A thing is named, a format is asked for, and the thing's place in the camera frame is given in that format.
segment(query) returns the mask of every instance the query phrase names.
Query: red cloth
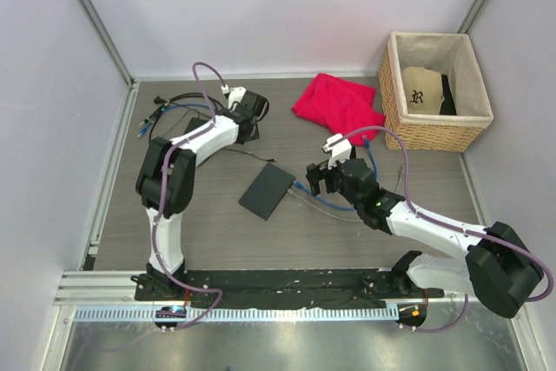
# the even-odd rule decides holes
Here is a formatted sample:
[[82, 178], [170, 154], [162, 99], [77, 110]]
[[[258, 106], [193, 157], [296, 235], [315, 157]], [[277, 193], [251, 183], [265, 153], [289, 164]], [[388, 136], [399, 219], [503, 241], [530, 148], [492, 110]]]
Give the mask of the red cloth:
[[[292, 110], [301, 119], [327, 127], [334, 134], [346, 135], [368, 125], [384, 126], [386, 117], [372, 109], [376, 89], [320, 73], [309, 84]], [[363, 146], [363, 135], [373, 139], [377, 130], [349, 138]]]

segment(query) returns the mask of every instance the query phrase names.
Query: black cable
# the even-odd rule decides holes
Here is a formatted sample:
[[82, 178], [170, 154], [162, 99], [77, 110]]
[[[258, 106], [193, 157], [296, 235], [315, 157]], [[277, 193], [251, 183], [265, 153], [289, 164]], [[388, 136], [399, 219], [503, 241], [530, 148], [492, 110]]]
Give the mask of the black cable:
[[195, 110], [195, 109], [187, 109], [187, 110], [185, 111], [185, 113], [182, 115], [182, 117], [180, 117], [180, 120], [177, 121], [176, 123], [174, 123], [174, 125], [172, 125], [172, 127], [171, 127], [170, 129], [168, 129], [166, 132], [164, 132], [162, 135], [160, 135], [160, 137], [161, 137], [161, 138], [164, 138], [164, 136], [165, 136], [166, 134], [168, 134], [169, 132], [171, 132], [173, 128], [175, 128], [177, 125], [180, 124], [180, 122], [185, 118], [185, 116], [187, 116], [187, 115], [189, 114], [189, 112], [193, 112], [193, 111], [196, 111], [197, 114], [199, 114], [199, 115], [201, 114], [201, 112], [199, 112], [198, 110]]
[[231, 152], [237, 152], [238, 154], [245, 154], [246, 156], [252, 156], [253, 158], [256, 158], [257, 160], [260, 161], [266, 161], [266, 162], [276, 162], [278, 161], [276, 158], [262, 158], [260, 156], [256, 156], [255, 154], [253, 154], [252, 152], [249, 151], [240, 151], [239, 149], [231, 149], [231, 148], [222, 148], [226, 151], [231, 151]]

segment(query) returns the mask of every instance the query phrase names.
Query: beige cap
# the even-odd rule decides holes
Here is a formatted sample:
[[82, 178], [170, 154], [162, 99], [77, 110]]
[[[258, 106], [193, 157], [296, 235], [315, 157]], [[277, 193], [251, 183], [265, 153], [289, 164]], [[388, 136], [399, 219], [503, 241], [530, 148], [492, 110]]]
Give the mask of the beige cap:
[[439, 115], [444, 102], [442, 74], [422, 67], [407, 67], [401, 72], [406, 93], [407, 112]]

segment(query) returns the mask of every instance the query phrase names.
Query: blue cable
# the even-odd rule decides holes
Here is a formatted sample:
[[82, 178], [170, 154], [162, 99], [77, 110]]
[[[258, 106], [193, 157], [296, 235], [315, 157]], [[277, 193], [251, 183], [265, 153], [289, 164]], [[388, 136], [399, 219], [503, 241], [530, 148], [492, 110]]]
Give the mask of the blue cable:
[[[208, 109], [209, 106], [207, 106], [206, 104], [200, 104], [200, 103], [184, 103], [184, 104], [174, 104], [172, 106], [168, 106], [167, 108], [162, 109], [162, 113], [166, 113], [169, 110], [172, 109], [177, 109], [177, 108], [203, 108], [203, 109]], [[139, 131], [139, 133], [137, 134], [138, 138], [141, 138], [142, 136], [144, 136], [147, 132], [149, 132], [149, 128], [153, 123], [151, 121], [148, 121], [147, 123], [145, 123], [141, 130]]]
[[373, 153], [371, 152], [371, 142], [367, 139], [366, 136], [363, 136], [363, 141], [365, 142], [365, 148], [367, 149], [368, 157], [371, 159], [371, 163], [373, 164], [374, 180], [378, 182], [379, 169], [376, 167], [376, 161], [374, 160]]
[[303, 184], [301, 184], [300, 182], [295, 181], [294, 182], [294, 186], [296, 188], [298, 188], [301, 191], [304, 191], [305, 193], [307, 193], [308, 195], [310, 195], [311, 197], [313, 197], [317, 202], [321, 202], [322, 204], [329, 206], [332, 209], [336, 209], [336, 210], [342, 210], [344, 212], [351, 212], [354, 211], [355, 209], [352, 208], [351, 206], [348, 207], [344, 207], [344, 206], [338, 206], [337, 204], [333, 204], [331, 202], [327, 202], [326, 200], [322, 199], [321, 197], [317, 196], [317, 195], [313, 195], [311, 193], [311, 190], [306, 189], [305, 186]]

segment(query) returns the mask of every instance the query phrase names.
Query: black pad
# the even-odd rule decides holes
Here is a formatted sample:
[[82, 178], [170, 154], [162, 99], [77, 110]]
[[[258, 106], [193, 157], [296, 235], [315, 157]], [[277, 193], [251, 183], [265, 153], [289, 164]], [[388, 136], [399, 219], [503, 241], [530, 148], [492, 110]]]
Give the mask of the black pad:
[[242, 196], [240, 204], [267, 221], [294, 180], [294, 176], [269, 162]]

